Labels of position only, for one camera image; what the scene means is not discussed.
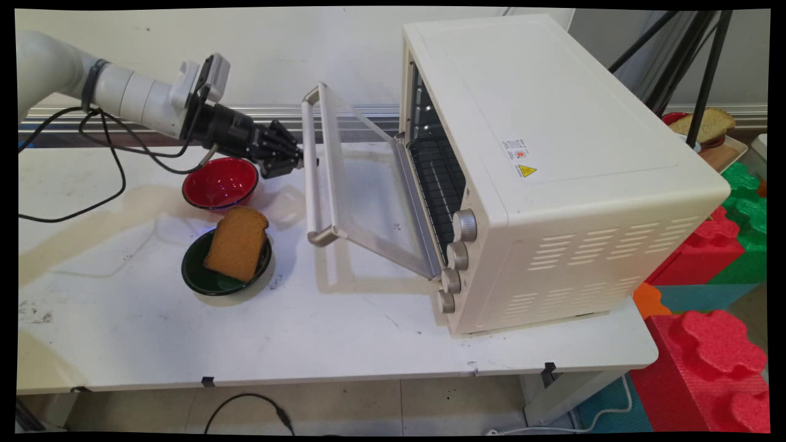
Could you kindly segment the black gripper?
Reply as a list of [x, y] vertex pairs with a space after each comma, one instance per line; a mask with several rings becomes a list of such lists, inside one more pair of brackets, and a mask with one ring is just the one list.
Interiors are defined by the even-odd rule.
[[228, 157], [251, 160], [257, 155], [262, 179], [274, 179], [301, 169], [303, 149], [279, 120], [269, 124], [253, 119], [221, 104], [204, 104], [200, 109], [200, 143], [206, 149], [218, 145]]

